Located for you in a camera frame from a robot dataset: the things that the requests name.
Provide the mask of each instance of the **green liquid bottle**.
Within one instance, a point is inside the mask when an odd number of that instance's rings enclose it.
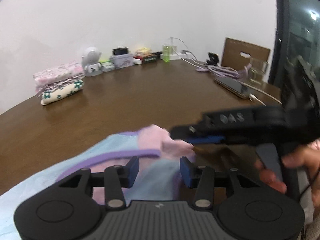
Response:
[[[170,62],[170,51],[171,51],[171,46],[168,44],[162,46],[162,55],[163,55],[163,61],[164,62]]]

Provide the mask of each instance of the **human hand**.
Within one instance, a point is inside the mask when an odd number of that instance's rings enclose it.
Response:
[[[300,146],[293,153],[284,156],[282,162],[290,169],[305,166],[312,179],[320,167],[320,150],[317,147]],[[283,194],[287,191],[287,186],[276,178],[273,171],[265,169],[261,161],[256,161],[255,167],[259,170],[261,181]],[[317,176],[311,190],[315,213],[318,213],[320,211],[320,176]]]

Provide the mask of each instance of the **purple trim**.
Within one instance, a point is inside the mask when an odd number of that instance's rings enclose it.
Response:
[[[56,179],[56,182],[76,172],[81,168],[89,168],[93,165],[97,165],[104,161],[113,160],[113,159],[130,158],[132,156],[160,158],[161,152],[160,150],[149,149],[149,150],[128,150],[128,151],[103,153],[98,156],[87,159],[85,161],[82,161],[72,166],[71,168],[67,169],[62,174],[60,174],[60,176],[58,176],[58,178]]]

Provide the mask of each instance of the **light blue cloth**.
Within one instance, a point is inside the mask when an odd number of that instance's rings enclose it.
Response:
[[[161,159],[152,163],[137,177],[132,188],[126,190],[126,203],[131,200],[174,200],[181,182],[180,161]]]
[[[52,185],[63,171],[79,162],[107,152],[138,150],[137,138],[138,136],[111,135],[82,154],[34,174],[1,195],[0,240],[21,239],[13,223],[14,211],[20,203]]]

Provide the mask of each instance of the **small white container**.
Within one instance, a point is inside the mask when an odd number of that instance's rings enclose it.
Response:
[[[115,65],[115,68],[124,68],[133,66],[133,54],[123,54],[123,55],[112,55],[110,56],[110,60]]]

